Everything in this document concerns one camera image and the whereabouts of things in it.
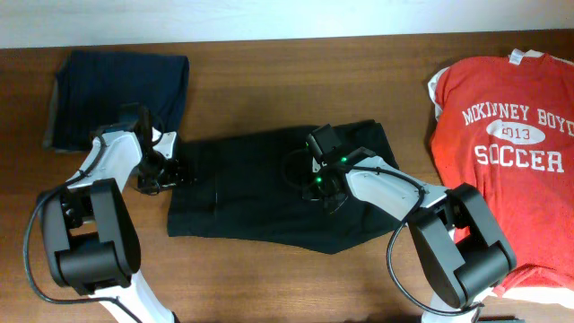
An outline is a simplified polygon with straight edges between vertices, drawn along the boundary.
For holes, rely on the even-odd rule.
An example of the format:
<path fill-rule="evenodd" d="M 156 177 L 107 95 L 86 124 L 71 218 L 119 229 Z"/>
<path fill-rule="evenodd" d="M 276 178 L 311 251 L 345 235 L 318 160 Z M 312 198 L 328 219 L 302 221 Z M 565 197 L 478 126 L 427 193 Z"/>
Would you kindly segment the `black shorts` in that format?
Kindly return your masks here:
<path fill-rule="evenodd" d="M 357 198 L 326 197 L 305 139 L 312 126 L 183 143 L 188 185 L 174 188 L 171 237 L 261 240 L 335 254 L 392 232 L 393 216 Z"/>

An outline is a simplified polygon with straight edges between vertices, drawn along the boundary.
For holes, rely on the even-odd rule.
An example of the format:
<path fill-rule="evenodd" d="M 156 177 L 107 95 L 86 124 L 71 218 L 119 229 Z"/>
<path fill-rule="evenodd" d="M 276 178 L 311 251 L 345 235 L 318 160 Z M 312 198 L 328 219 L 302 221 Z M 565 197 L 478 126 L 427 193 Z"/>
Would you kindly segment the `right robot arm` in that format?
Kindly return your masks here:
<path fill-rule="evenodd" d="M 398 220 L 387 244 L 387 271 L 398 291 L 422 309 L 423 322 L 477 322 L 483 299 L 517 266 L 517 256 L 482 194 L 463 183 L 432 185 L 389 165 L 365 147 L 351 148 L 330 125 L 306 138 L 316 175 L 313 186 L 345 194 Z M 399 282 L 392 252 L 409 230 L 431 304 L 415 299 Z"/>

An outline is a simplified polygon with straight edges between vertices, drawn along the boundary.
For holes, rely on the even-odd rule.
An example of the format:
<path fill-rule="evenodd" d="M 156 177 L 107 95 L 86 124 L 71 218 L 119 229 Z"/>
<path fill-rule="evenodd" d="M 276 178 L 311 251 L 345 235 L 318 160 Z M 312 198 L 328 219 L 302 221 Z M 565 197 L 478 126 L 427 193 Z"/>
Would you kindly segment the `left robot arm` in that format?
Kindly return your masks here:
<path fill-rule="evenodd" d="M 24 233 L 24 271 L 31 289 L 57 305 L 101 304 L 118 322 L 178 322 L 155 296 L 141 271 L 141 245 L 122 191 L 131 176 L 136 190 L 153 196 L 192 182 L 178 157 L 178 135 L 155 127 L 160 118 L 128 104 L 118 120 L 99 127 L 74 175 L 39 195 L 30 216 L 38 222 L 54 282 L 75 299 L 56 299 L 36 284 L 30 267 L 31 231 Z"/>

